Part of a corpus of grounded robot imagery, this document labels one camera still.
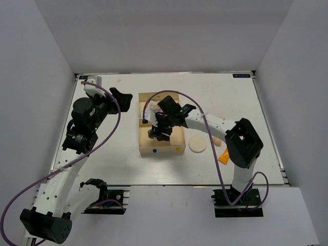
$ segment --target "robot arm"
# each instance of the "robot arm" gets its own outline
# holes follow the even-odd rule
[[[87,82],[101,86],[101,77],[89,76]],[[107,199],[107,184],[100,179],[89,179],[81,183],[78,194],[67,201],[75,178],[88,157],[67,169],[62,166],[90,152],[98,139],[96,131],[102,121],[108,114],[118,113],[116,104],[102,91],[90,85],[85,85],[84,91],[88,97],[74,102],[63,149],[56,159],[54,168],[62,172],[48,180],[45,191],[32,209],[24,209],[20,215],[31,235],[58,244],[67,239],[72,221],[79,214],[92,203]],[[110,91],[121,112],[127,112],[132,95],[122,94],[116,88],[110,88]]]
[[[169,141],[174,126],[208,132],[202,113],[195,106],[186,104],[181,107],[170,96],[164,98],[158,105],[162,110],[161,113],[147,110],[143,119],[144,123],[147,121],[152,123],[152,129],[148,132],[150,138]],[[206,119],[212,135],[227,144],[229,157],[235,164],[232,188],[241,193],[253,176],[263,142],[251,122],[245,118],[232,121],[206,115]]]

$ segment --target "open cardboard box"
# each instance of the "open cardboard box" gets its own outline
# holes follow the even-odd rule
[[[180,152],[186,149],[185,135],[182,127],[173,127],[170,141],[157,141],[148,137],[148,131],[152,128],[151,123],[142,124],[141,112],[144,109],[146,101],[155,92],[139,93],[139,151],[140,154],[156,154],[164,152]],[[173,92],[163,92],[152,98],[152,101],[159,102],[166,96],[171,96],[177,103],[179,95]]]

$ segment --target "white table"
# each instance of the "white table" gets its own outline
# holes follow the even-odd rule
[[[177,90],[194,98],[205,111],[227,119],[249,119],[259,136],[264,148],[256,163],[255,171],[262,171],[268,176],[271,185],[282,185],[279,163],[272,145],[262,110],[257,99],[251,78],[233,78],[232,74],[108,74],[100,75],[102,86],[116,87],[122,93],[133,94],[130,110],[123,113],[121,123],[112,138],[97,152],[89,157],[82,167],[75,183],[89,178],[100,178],[110,185],[218,185],[219,179],[214,164],[208,135],[185,129],[186,144],[192,136],[203,136],[207,141],[204,152],[196,154],[188,146],[183,155],[154,154],[141,157],[138,150],[138,93],[160,90]],[[81,80],[75,89],[72,104],[86,96]],[[180,96],[180,104],[190,103]],[[117,115],[106,117],[97,134],[102,141],[113,129]],[[65,139],[64,131],[60,146]],[[218,156],[226,148],[222,143],[216,147]],[[231,184],[234,165],[231,161],[225,166],[220,164],[223,180]],[[255,184],[262,185],[262,177],[255,179]]]
[[[259,188],[261,197],[265,188]],[[318,244],[299,188],[271,188],[264,217],[215,218],[212,189],[132,186],[124,215],[82,214],[63,246]],[[46,241],[43,246],[56,246]]]

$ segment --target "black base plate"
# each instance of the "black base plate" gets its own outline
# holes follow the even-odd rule
[[[107,190],[108,199],[113,199],[118,201],[120,204],[123,204],[124,191],[126,190]],[[84,214],[124,214],[124,210],[116,203],[112,203],[105,208],[94,207],[86,209]]]
[[[255,207],[261,203],[258,189],[251,189],[248,194],[234,206],[229,206],[222,190],[214,190],[212,198],[215,199],[214,211],[216,218],[263,217],[262,207],[255,210],[246,209],[247,207]]]

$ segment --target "white enclosure wall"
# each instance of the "white enclosure wall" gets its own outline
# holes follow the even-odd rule
[[[259,66],[293,0],[35,0],[75,73]]]
[[[0,76],[2,212],[16,193],[48,173],[73,92],[74,75],[33,0],[0,1]],[[6,217],[16,244],[24,231],[19,215],[34,194],[23,195]]]
[[[327,1],[294,1],[256,73],[288,178],[301,189],[320,245],[328,245],[327,10]]]

